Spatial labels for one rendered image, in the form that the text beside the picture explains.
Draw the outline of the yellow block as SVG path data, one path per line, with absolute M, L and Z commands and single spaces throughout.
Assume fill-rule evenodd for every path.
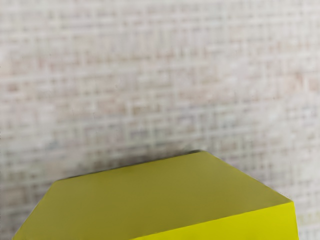
M 292 200 L 206 151 L 55 181 L 12 240 L 299 240 Z

